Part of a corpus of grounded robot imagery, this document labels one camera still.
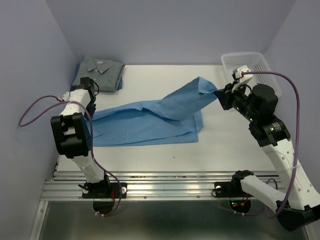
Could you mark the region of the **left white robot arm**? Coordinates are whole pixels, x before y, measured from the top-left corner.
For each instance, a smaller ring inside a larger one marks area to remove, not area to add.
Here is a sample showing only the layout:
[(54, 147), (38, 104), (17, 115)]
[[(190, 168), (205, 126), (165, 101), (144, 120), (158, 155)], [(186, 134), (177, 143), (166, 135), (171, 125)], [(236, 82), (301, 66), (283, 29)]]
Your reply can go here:
[(91, 120), (96, 110), (95, 82), (82, 77), (78, 85), (62, 96), (63, 111), (50, 120), (58, 153), (72, 160), (82, 171), (87, 184), (95, 184), (94, 191), (100, 197), (111, 193), (111, 184), (105, 171), (93, 157), (93, 134), (86, 120)]

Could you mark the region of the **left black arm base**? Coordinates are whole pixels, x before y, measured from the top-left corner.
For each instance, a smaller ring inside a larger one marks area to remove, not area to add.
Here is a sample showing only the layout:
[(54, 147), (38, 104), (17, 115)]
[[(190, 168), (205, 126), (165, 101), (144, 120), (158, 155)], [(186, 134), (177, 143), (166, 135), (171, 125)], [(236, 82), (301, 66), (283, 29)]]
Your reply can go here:
[(79, 184), (78, 187), (82, 190), (83, 199), (125, 199), (127, 197), (128, 185), (126, 182), (117, 182), (107, 184), (105, 182)]

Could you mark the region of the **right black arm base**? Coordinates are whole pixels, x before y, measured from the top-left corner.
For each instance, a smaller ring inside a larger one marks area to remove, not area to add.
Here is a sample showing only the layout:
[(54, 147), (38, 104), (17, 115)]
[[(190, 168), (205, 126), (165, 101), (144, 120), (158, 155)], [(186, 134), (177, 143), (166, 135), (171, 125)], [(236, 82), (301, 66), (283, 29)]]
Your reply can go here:
[(240, 184), (231, 181), (215, 182), (211, 195), (215, 198), (242, 198), (248, 194), (242, 190)]

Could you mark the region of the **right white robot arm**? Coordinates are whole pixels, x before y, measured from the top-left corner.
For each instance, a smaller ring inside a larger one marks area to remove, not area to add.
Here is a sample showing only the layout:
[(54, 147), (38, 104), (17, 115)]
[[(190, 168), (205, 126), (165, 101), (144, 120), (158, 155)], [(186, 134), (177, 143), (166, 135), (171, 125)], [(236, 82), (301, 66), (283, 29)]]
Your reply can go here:
[(245, 89), (232, 90), (233, 85), (215, 91), (222, 108), (234, 108), (249, 121), (249, 131), (267, 155), (285, 193), (267, 185), (249, 170), (238, 170), (231, 181), (214, 184), (212, 196), (240, 198), (245, 194), (255, 197), (277, 216), (281, 226), (292, 232), (320, 218), (320, 194), (313, 188), (303, 167), (295, 159), (295, 150), (286, 125), (275, 116), (278, 97), (272, 87), (257, 84), (245, 94)]

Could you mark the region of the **light blue long sleeve shirt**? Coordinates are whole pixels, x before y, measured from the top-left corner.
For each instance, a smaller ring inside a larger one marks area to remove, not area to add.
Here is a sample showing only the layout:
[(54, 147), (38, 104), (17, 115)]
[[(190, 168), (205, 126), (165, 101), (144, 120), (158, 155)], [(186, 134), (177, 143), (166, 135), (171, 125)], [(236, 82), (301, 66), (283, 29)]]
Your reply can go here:
[(204, 127), (201, 110), (217, 99), (215, 91), (199, 76), (162, 99), (97, 111), (86, 125), (96, 147), (196, 143)]

